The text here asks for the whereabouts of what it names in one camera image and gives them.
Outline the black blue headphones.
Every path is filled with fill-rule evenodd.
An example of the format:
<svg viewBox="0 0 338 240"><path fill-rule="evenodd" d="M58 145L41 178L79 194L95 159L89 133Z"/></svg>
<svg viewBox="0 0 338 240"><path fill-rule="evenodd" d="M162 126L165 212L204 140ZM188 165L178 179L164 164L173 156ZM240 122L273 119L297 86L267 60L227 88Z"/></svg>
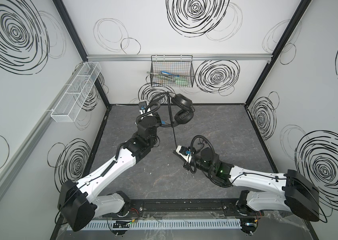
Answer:
<svg viewBox="0 0 338 240"><path fill-rule="evenodd" d="M164 100L169 109L170 123L162 124L162 127L177 127L189 123L193 117L195 108L193 102L182 94L175 94L173 92L164 92L154 95L150 104L161 103Z"/></svg>

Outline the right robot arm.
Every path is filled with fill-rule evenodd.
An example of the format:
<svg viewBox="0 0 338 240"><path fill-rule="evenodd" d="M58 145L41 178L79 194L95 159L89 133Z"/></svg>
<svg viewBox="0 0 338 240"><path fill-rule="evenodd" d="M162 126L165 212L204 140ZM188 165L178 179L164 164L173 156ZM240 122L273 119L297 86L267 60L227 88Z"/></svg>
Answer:
<svg viewBox="0 0 338 240"><path fill-rule="evenodd" d="M295 170L265 173L225 163L201 135L193 137L188 147L177 146L173 153L184 162L186 170L192 174L201 171L218 187L245 187L236 202L242 215L285 211L306 221L320 221L319 190Z"/></svg>

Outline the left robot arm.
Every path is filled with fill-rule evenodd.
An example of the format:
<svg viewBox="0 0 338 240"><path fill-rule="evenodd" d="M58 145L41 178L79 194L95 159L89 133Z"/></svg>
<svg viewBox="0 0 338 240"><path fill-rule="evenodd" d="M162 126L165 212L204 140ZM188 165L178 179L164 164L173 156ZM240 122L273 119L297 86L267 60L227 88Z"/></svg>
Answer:
<svg viewBox="0 0 338 240"><path fill-rule="evenodd" d="M68 179L62 184L58 212L72 231L80 231L92 219L102 215L128 214L131 200L126 194L118 191L100 196L100 193L151 152L158 141L157 128L162 125L157 113L160 107L160 103L149 104L145 112L137 116L137 132L128 141L120 143L116 154L105 164L75 182Z"/></svg>

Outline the green spatula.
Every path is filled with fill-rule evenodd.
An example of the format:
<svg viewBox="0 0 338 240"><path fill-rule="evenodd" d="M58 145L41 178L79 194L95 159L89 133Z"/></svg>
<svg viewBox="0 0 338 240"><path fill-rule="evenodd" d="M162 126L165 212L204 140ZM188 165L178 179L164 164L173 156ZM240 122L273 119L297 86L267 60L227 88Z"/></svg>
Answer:
<svg viewBox="0 0 338 240"><path fill-rule="evenodd" d="M147 74L152 78L152 80L155 83L159 83L159 84L175 84L178 85L180 87L185 87L189 85L189 80L187 78L183 78L180 75L178 75L178 77L175 78L168 78L168 77L164 77L161 75L160 73L153 73L153 72L147 72Z"/></svg>

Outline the blue tool in basket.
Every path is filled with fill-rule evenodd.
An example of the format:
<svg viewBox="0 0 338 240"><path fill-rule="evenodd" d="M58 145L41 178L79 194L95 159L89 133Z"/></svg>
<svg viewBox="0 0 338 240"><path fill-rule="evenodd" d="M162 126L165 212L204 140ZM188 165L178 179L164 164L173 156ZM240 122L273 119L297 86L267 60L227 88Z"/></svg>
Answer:
<svg viewBox="0 0 338 240"><path fill-rule="evenodd" d="M161 75L164 76L164 77L168 77L168 78L178 77L178 75L174 75L174 74L171 74L171 73L168 73L168 72L165 72L165 71L161 71Z"/></svg>

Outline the white mesh shelf basket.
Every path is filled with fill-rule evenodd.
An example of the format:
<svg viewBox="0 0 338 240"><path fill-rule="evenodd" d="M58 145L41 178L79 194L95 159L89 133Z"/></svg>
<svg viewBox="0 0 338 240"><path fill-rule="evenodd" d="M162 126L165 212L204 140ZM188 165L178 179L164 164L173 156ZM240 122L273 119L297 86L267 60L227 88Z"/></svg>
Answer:
<svg viewBox="0 0 338 240"><path fill-rule="evenodd" d="M77 66L67 89L51 112L55 122L72 123L76 120L100 72L98 62L84 62Z"/></svg>

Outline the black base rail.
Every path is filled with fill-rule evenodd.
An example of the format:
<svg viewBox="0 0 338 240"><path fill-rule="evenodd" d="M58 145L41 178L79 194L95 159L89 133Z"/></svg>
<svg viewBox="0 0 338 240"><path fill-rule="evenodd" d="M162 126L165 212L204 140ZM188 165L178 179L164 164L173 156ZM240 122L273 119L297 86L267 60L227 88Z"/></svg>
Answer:
<svg viewBox="0 0 338 240"><path fill-rule="evenodd" d="M243 198L232 199L145 199L126 200L124 206L116 214L128 215L128 211L142 217L148 213L191 213L191 212L222 212L226 217L258 216L268 211L291 212L283 209L280 204L259 206L258 209L249 207Z"/></svg>

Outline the aluminium wall rail back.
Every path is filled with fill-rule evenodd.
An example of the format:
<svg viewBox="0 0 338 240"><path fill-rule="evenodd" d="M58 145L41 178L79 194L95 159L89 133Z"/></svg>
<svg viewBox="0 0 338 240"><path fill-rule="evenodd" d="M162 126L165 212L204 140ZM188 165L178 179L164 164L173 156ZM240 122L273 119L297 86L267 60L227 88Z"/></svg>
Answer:
<svg viewBox="0 0 338 240"><path fill-rule="evenodd" d="M125 61L271 61L272 54L138 54L138 55L88 55L87 59L94 62L125 62Z"/></svg>

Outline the aluminium wall rail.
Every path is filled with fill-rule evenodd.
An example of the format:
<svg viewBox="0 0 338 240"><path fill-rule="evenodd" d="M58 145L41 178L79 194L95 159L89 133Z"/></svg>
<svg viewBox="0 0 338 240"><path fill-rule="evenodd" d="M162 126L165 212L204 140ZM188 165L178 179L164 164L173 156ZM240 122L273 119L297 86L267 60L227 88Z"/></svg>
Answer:
<svg viewBox="0 0 338 240"><path fill-rule="evenodd" d="M23 168L29 156L34 151L34 148L37 146L40 139L45 134L49 125L52 122L56 123L72 123L76 119L70 118L68 114L57 115L57 119L54 119L53 112L60 106L62 99L66 94L72 95L72 92L68 92L68 88L73 85L76 76L79 74L81 69L86 67L88 62L81 62L77 65L77 68L73 71L73 74L68 79L67 83L64 85L62 90L56 96L52 104L48 109L43 113L42 117L36 123L30 134L27 136L22 145L18 148L15 154L9 158L9 163L4 165L4 170L0 173L0 202L3 196L6 194L13 181L16 179L17 175Z"/></svg>
<svg viewBox="0 0 338 240"><path fill-rule="evenodd" d="M87 59L94 62L125 62L125 61L271 61L272 54L138 54L138 55L88 55Z"/></svg>

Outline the aluminium wall rail left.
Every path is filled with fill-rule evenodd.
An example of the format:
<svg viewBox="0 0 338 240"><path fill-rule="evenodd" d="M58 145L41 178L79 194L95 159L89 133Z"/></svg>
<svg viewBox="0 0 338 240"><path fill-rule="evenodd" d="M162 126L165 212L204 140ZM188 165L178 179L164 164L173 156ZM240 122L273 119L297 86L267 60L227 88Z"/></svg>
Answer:
<svg viewBox="0 0 338 240"><path fill-rule="evenodd" d="M9 163L4 165L4 170L0 173L0 202L3 196L6 194L13 181L16 179L17 175L23 168L29 156L34 151L34 148L37 146L40 139L45 134L49 125L52 122L56 123L72 123L76 119L70 118L68 114L57 115L57 119L54 119L53 112L60 106L62 99L66 94L72 95L72 92L68 92L68 88L73 85L76 76L79 74L81 69L86 67L88 62L81 62L77 65L77 68L73 71L73 74L68 79L67 83L64 85L62 90L56 96L52 104L48 109L43 113L42 117L36 123L30 134L27 136L22 145L18 148L15 154L9 158Z"/></svg>

